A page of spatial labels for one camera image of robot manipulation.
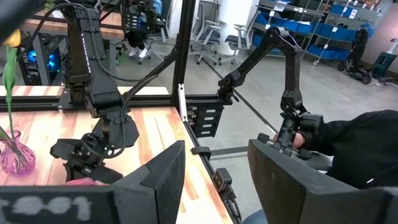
black pants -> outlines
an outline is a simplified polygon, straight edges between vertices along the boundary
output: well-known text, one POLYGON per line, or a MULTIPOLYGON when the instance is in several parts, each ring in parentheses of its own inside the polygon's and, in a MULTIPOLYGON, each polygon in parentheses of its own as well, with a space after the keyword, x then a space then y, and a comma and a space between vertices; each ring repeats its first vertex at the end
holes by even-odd
POLYGON ((126 39, 131 47, 138 47, 140 50, 145 49, 144 38, 140 32, 130 31, 126 34, 126 39))

gray chair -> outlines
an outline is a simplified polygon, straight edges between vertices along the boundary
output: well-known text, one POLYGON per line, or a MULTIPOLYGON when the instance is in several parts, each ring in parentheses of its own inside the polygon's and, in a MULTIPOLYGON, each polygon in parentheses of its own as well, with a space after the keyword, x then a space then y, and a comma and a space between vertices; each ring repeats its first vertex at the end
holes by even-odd
POLYGON ((199 3, 198 17, 195 17, 195 24, 193 26, 192 36, 195 39, 194 43, 190 46, 190 55, 198 55, 197 64, 203 57, 213 61, 217 65, 217 51, 215 47, 220 45, 221 30, 219 22, 213 22, 205 19, 205 11, 203 4, 199 3))
POLYGON ((250 49, 253 38, 253 29, 252 29, 253 24, 256 21, 256 17, 260 13, 261 11, 257 11, 255 13, 255 15, 253 16, 247 27, 244 25, 234 24, 234 28, 238 31, 238 35, 229 35, 225 39, 225 42, 228 43, 230 49, 234 51, 234 54, 226 58, 219 57, 218 58, 219 65, 221 65, 223 62, 231 62, 231 64, 233 64, 234 61, 238 66, 240 65, 238 58, 236 57, 236 52, 238 50, 250 49))
POLYGON ((150 33, 150 34, 146 35, 146 40, 145 40, 144 44, 146 45, 148 52, 145 54, 144 57, 139 59, 139 61, 138 61, 139 65, 142 65, 142 61, 145 58, 150 59, 150 57, 152 55, 155 55, 161 61, 163 61, 165 56, 167 56, 169 54, 167 52, 155 50, 153 48, 153 46, 155 46, 156 44, 164 43, 169 39, 169 29, 170 29, 170 20, 171 20, 170 17, 171 17, 171 10, 172 10, 172 7, 170 7, 171 2, 172 1, 169 1, 167 4, 166 1, 163 1, 162 11, 166 12, 165 14, 162 13, 162 17, 166 18, 164 28, 161 28, 160 32, 150 33))

person's hand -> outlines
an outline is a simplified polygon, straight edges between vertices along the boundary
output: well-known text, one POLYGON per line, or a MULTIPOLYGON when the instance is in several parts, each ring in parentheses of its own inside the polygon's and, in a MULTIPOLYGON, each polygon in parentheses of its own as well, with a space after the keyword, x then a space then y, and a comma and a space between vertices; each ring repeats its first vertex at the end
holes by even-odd
POLYGON ((77 180, 71 180, 65 183, 65 185, 72 185, 72 186, 88 186, 88 185, 97 185, 97 186, 104 186, 107 184, 102 183, 101 181, 98 180, 93 180, 89 177, 82 178, 82 179, 77 179, 77 180))
MULTIPOLYGON (((276 134, 273 138, 274 141, 276 141, 278 138, 278 135, 276 134)), ((294 140, 293 140, 293 147, 294 148, 300 148, 304 145, 305 143, 305 138, 302 134, 297 133, 296 136, 294 136, 294 140)))

concrete floor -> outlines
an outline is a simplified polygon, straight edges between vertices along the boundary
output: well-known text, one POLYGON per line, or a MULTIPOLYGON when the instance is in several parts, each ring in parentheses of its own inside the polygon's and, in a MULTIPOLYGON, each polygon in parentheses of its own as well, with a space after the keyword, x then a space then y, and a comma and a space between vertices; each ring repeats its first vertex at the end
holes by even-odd
MULTIPOLYGON (((168 52, 169 45, 158 45, 158 50, 168 52)), ((160 63, 156 57, 144 60, 142 65, 137 60, 123 56, 118 74, 123 78, 142 78, 160 63)), ((265 117, 276 129, 281 125, 279 116, 280 98, 284 90, 284 58, 266 57, 246 77, 243 86, 237 91, 265 117)), ((215 70, 225 76, 235 67, 229 63, 216 66, 215 70)), ((166 68, 160 77, 149 86, 166 86, 171 91, 174 64, 166 68)), ((220 78, 206 64, 196 64, 195 56, 188 56, 185 76, 185 93, 214 94, 220 78)), ((119 86, 133 83, 119 82, 119 86)), ((342 74, 335 68, 304 60, 301 64, 300 89, 305 107, 311 113, 322 114, 325 121, 352 119, 357 115, 374 110, 398 110, 398 88, 386 86, 379 88, 372 84, 363 85, 342 74)), ((212 150, 247 146, 248 140, 263 132, 273 136, 273 131, 265 125, 242 101, 233 106, 226 106, 215 138, 199 139, 202 146, 212 150)), ((211 161, 214 168, 225 167, 233 178, 233 189, 243 218, 260 209, 260 203, 252 184, 248 161, 245 153, 215 156, 211 161)))

black metal frame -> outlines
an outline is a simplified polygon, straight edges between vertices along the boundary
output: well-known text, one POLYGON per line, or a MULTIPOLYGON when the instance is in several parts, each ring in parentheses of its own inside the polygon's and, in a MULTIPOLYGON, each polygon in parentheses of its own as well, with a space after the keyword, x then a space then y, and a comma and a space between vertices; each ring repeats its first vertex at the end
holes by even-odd
MULTIPOLYGON (((126 8, 126 4, 123 0, 121 1, 122 10, 126 8)), ((108 16, 117 7, 113 7, 102 19, 108 16)), ((179 35, 177 37, 176 49, 177 53, 171 53, 168 57, 173 59, 165 60, 166 63, 162 63, 152 72, 158 74, 168 67, 172 62, 175 61, 174 78, 171 95, 138 95, 131 98, 128 106, 131 108, 148 108, 148 107, 176 107, 177 111, 180 106, 180 100, 178 96, 178 84, 183 84, 185 79, 185 71, 187 67, 187 57, 190 45, 190 34, 192 29, 193 14, 195 10, 194 0, 183 0, 182 11, 180 19, 179 35)), ((33 19, 43 19, 42 16, 34 16, 33 19)), ((64 19, 57 19, 49 17, 48 21, 54 22, 66 22, 64 19)), ((122 29, 126 31, 124 17, 122 16, 122 26, 112 26, 103 24, 102 27, 122 29)), ((62 96, 15 96, 12 99, 12 110, 13 111, 48 111, 48 110, 62 110, 60 108, 60 100, 62 96)), ((223 106, 232 105, 232 101, 220 100, 216 94, 214 95, 185 95, 187 107, 189 106, 223 106)), ((83 105, 72 108, 73 110, 85 110, 83 105)), ((6 99, 4 96, 0 96, 0 112, 7 111, 6 99)), ((187 130, 193 145, 195 147, 200 146, 198 139, 195 136, 195 132, 192 130, 188 122, 184 122, 185 129, 187 130)), ((209 158, 203 154, 199 154, 203 165, 205 166, 210 177, 215 173, 212 168, 209 158)), ((234 223, 241 223, 240 217, 234 209, 233 198, 223 200, 223 203, 232 218, 234 223)))

